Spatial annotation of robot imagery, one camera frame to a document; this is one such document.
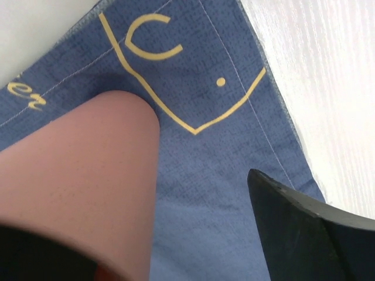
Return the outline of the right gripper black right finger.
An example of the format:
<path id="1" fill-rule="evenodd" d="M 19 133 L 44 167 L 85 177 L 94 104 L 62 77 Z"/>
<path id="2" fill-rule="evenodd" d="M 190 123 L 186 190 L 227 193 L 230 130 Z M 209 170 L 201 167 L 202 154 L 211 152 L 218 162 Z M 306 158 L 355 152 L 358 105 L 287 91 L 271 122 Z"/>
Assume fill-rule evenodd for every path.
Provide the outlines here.
<path id="1" fill-rule="evenodd" d="M 256 169 L 247 183 L 271 280 L 374 280 L 374 220 Z"/>

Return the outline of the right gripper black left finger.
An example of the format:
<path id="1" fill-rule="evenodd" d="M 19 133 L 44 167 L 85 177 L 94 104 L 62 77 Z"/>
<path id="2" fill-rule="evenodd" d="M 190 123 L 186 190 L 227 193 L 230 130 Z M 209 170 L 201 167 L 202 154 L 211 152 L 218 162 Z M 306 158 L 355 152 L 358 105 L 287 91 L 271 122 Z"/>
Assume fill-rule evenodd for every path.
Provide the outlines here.
<path id="1" fill-rule="evenodd" d="M 1 226 L 1 280 L 94 280 L 97 264 L 56 241 Z"/>

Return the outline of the orange plastic cup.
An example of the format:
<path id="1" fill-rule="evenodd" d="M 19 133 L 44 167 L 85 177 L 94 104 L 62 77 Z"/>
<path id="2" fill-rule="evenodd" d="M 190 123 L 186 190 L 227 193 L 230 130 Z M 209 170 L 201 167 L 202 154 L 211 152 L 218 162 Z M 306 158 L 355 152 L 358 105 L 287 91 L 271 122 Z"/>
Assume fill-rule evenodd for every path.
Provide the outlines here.
<path id="1" fill-rule="evenodd" d="M 1 152 L 1 226 L 86 256 L 94 280 L 148 280 L 158 146 L 142 98 L 96 96 Z"/>

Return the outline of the blue fish-pattern cloth placemat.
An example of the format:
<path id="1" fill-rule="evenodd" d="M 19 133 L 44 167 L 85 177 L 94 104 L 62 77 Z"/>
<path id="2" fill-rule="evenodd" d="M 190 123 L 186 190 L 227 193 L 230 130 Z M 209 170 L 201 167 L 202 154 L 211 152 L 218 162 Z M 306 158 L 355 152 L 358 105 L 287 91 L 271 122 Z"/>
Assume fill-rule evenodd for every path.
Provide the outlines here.
<path id="1" fill-rule="evenodd" d="M 1 148 L 107 90 L 161 126 L 151 280 L 268 280 L 249 170 L 323 195 L 240 3 L 99 1 L 1 89 Z"/>

